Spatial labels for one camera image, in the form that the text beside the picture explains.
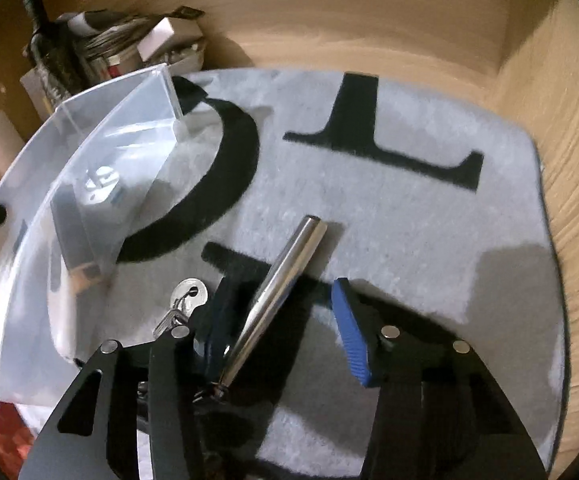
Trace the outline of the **rolled white tube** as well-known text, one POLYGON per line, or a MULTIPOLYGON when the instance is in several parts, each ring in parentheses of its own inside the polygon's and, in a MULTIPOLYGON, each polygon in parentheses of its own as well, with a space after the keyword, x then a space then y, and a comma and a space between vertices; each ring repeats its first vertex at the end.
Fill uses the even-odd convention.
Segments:
POLYGON ((88 38, 99 35, 107 28, 124 20, 127 13, 111 10, 95 10, 84 12, 69 12, 61 14, 56 20, 78 38, 88 38))

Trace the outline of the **silver metal tube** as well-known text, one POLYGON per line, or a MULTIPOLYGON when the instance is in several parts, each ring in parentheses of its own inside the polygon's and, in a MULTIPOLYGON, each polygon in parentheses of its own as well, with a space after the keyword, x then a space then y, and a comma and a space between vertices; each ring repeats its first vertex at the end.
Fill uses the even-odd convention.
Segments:
POLYGON ((236 376, 306 270, 326 231, 327 224, 319 217, 308 214, 301 219, 254 295, 243 328, 227 354, 226 364, 214 387, 214 399, 221 401, 227 395, 236 376))

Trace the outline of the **white handheld massager device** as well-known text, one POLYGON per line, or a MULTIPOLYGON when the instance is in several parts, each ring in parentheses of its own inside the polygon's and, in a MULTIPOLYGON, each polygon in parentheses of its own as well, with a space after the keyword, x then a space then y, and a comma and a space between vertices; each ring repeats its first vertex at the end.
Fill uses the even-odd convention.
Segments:
POLYGON ((50 245, 48 315, 56 351, 66 361, 85 361, 91 353, 93 324, 102 275, 94 261, 69 268, 58 239, 50 245))

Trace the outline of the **orange jacket sleeve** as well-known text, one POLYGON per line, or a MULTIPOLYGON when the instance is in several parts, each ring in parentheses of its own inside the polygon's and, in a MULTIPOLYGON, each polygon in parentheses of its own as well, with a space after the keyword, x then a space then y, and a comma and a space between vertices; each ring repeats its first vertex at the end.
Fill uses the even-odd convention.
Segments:
POLYGON ((13 404, 0 404, 0 469, 8 479, 17 479, 35 437, 13 404))

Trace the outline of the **white card box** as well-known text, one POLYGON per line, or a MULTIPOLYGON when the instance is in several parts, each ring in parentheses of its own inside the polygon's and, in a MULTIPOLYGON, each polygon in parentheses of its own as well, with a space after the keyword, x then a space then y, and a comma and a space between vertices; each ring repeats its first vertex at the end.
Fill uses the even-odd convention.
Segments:
POLYGON ((183 18, 162 18, 138 43, 137 50, 143 62, 171 51, 176 47, 192 44, 202 39, 198 23, 183 18))

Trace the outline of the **grey rug with black letters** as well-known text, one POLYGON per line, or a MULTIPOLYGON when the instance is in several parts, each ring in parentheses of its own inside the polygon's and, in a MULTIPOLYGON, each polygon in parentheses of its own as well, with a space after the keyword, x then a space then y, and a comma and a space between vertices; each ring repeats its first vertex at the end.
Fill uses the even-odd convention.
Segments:
POLYGON ((100 351, 44 425, 26 479, 134 479, 148 410, 158 479, 543 479, 561 423, 564 296, 539 158, 482 110, 358 74, 176 78, 201 177, 181 160, 167 211, 126 238, 123 300, 182 260, 250 282, 303 217, 327 231, 227 395, 194 337, 100 351), (350 373, 331 307, 347 278, 378 310, 376 388, 350 373))

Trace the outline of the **dark wine bottle elephant label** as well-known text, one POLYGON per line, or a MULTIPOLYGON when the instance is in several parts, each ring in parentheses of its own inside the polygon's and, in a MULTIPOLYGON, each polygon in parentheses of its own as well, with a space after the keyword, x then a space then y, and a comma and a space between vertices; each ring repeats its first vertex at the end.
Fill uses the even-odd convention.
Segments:
POLYGON ((27 53, 53 108, 89 87, 65 25, 51 21, 43 0, 23 0, 32 23, 27 53))

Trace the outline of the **silver keys bunch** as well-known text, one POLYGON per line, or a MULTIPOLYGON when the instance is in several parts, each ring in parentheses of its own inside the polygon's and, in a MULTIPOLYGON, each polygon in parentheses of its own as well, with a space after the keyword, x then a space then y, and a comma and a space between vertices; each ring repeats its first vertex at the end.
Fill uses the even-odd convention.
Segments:
POLYGON ((153 330, 153 337, 157 339, 166 330, 186 325, 194 311, 207 304, 208 289, 199 278, 186 278, 171 292, 169 309, 153 330))

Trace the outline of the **stack of books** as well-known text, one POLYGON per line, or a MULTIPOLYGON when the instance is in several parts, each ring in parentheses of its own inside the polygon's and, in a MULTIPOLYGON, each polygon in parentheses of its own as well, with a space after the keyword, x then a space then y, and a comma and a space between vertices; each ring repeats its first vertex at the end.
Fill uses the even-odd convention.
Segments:
POLYGON ((202 39, 157 55, 148 62, 141 60, 137 45, 162 18, 183 18, 198 23, 203 16, 203 11, 190 6, 179 6, 162 14, 128 14, 124 20, 99 35, 88 38, 75 36, 77 52, 93 82, 103 82, 160 64, 167 65, 169 72, 175 76, 196 73, 203 68, 205 61, 204 32, 202 39))

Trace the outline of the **clear plastic storage box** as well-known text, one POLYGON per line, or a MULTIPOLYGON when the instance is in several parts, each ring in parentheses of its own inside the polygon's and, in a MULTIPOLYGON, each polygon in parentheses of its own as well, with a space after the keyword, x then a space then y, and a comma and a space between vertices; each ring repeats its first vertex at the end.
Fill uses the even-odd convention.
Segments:
POLYGON ((87 261, 100 268, 92 353, 120 248, 185 135, 168 67, 157 65, 63 102, 17 155, 0 181, 6 208, 0 226, 0 404, 51 406, 84 362, 64 360, 52 341, 52 240, 58 239, 69 268, 87 261), (125 194, 115 206, 88 207, 78 200, 87 170, 99 166, 122 176, 125 194))

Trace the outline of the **white power plug adapter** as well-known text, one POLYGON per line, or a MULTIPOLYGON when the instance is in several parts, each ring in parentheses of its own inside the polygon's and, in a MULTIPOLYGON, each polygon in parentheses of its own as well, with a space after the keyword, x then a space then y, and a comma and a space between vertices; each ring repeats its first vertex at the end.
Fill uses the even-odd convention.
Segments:
POLYGON ((112 166, 88 169, 78 188, 78 200, 88 207, 115 206, 124 194, 122 176, 112 166))

